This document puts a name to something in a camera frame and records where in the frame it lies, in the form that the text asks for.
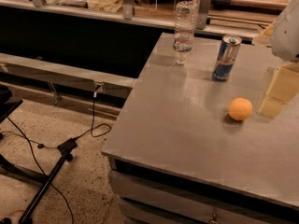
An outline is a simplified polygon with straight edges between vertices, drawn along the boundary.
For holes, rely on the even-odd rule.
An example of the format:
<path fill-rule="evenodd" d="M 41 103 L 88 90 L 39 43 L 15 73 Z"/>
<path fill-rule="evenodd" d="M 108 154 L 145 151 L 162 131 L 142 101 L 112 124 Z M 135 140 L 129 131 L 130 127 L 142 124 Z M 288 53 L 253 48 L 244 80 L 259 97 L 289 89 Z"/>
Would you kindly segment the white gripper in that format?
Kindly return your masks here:
<path fill-rule="evenodd" d="M 274 70 L 258 109 L 264 117 L 274 118 L 299 92 L 299 0 L 291 0 L 276 22 L 256 35 L 251 44 L 272 45 L 274 55 L 290 61 Z"/>

